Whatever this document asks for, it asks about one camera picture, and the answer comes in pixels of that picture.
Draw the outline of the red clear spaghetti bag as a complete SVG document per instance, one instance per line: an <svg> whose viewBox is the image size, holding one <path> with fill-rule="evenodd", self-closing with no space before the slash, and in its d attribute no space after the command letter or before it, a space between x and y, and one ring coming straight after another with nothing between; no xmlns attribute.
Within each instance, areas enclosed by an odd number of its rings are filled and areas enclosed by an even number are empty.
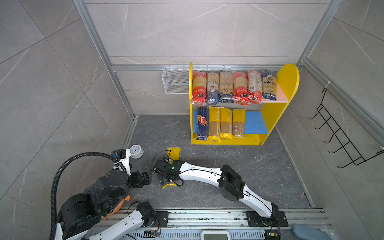
<svg viewBox="0 0 384 240"><path fill-rule="evenodd" d="M207 95L207 73L193 71L192 80L192 103L195 105L203 105Z"/></svg>

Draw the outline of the dark blue spaghetti No5 bag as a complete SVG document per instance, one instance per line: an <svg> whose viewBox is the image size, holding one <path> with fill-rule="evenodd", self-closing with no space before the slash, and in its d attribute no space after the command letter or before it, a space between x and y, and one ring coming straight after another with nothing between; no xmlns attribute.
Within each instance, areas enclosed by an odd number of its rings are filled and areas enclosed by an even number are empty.
<svg viewBox="0 0 384 240"><path fill-rule="evenodd" d="M199 107L197 116L197 140L206 141L208 139L208 108Z"/></svg>

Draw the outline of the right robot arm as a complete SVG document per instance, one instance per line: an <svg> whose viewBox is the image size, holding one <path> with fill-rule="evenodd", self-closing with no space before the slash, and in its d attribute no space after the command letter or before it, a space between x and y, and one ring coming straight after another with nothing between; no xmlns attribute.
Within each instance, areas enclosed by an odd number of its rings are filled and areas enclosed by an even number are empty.
<svg viewBox="0 0 384 240"><path fill-rule="evenodd" d="M153 170L162 176L166 183L197 181L213 185L219 188L225 199L241 202L253 209L265 226L273 226L279 221L279 207L254 193L242 177L228 165L223 165L221 168L206 168L184 161L168 163L158 160Z"/></svg>

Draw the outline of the blue Ankara bag label down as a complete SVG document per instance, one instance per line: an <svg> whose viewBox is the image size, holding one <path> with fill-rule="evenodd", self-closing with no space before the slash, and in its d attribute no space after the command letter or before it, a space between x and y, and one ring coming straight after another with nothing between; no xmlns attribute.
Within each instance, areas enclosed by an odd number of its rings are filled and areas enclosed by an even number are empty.
<svg viewBox="0 0 384 240"><path fill-rule="evenodd" d="M208 105L216 105L219 103L219 72L208 72L207 73L207 95L206 103Z"/></svg>

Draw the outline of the blue Ankara spaghetti bag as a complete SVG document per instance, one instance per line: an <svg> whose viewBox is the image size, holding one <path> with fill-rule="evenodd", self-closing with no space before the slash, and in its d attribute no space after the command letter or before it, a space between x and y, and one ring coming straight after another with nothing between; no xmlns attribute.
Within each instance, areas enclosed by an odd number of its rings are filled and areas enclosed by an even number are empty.
<svg viewBox="0 0 384 240"><path fill-rule="evenodd" d="M277 71L263 69L262 98L275 101L277 99Z"/></svg>

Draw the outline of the red white-label spaghetti bag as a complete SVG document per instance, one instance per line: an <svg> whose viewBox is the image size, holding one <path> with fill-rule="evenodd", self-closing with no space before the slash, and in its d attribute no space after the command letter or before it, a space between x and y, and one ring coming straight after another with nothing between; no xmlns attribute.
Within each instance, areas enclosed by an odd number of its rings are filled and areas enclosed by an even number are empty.
<svg viewBox="0 0 384 240"><path fill-rule="evenodd" d="M262 74L257 71L248 71L248 98L253 104L262 103Z"/></svg>

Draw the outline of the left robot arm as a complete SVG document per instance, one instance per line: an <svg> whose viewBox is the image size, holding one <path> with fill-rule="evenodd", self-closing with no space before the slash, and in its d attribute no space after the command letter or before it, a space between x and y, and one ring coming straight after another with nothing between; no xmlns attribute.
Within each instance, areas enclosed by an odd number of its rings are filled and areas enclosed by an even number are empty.
<svg viewBox="0 0 384 240"><path fill-rule="evenodd" d="M149 202L139 203L127 217L106 230L87 237L87 232L103 217L118 211L129 197L131 189L139 189L151 183L149 173L139 171L127 174L111 170L84 190L70 197L56 212L56 203L51 201L51 240L118 240L140 227L148 227L156 212Z"/></svg>

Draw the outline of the blue-end Chinese spaghetti bag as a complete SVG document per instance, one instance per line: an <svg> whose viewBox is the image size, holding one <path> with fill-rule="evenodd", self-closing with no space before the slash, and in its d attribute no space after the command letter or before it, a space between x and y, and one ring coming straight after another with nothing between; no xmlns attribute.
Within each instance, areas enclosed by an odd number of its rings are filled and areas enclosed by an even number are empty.
<svg viewBox="0 0 384 240"><path fill-rule="evenodd" d="M220 72L219 100L221 103L233 103L234 83L232 72Z"/></svg>

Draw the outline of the yellow Pastatime spaghetti bag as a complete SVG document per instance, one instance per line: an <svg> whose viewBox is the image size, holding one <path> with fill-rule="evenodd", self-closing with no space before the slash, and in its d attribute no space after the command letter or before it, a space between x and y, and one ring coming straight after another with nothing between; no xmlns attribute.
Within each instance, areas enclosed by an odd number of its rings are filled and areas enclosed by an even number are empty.
<svg viewBox="0 0 384 240"><path fill-rule="evenodd" d="M208 139L219 143L221 131L221 108L209 107L209 133Z"/></svg>

